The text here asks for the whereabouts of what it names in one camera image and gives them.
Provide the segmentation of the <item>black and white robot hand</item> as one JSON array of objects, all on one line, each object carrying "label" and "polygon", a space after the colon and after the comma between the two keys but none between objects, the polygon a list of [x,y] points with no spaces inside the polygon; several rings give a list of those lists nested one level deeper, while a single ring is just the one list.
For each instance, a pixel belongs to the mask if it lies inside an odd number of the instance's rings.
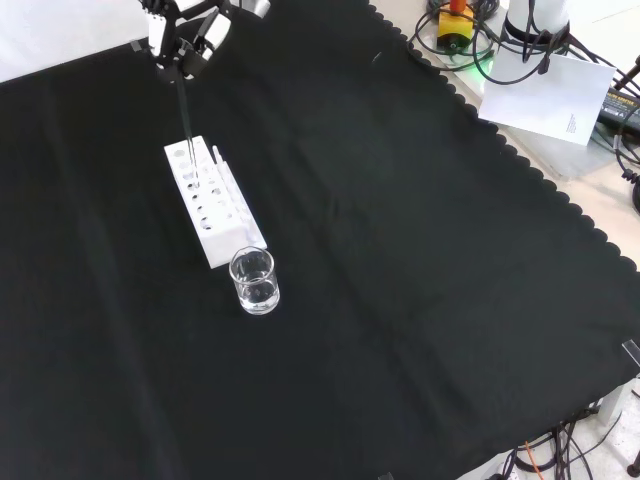
[{"label": "black and white robot hand", "polygon": [[[143,1],[149,35],[147,51],[160,75],[170,83],[200,75],[228,36],[239,12],[263,18],[271,2],[258,1]],[[193,39],[178,35],[177,23],[198,16],[204,20]]]}]

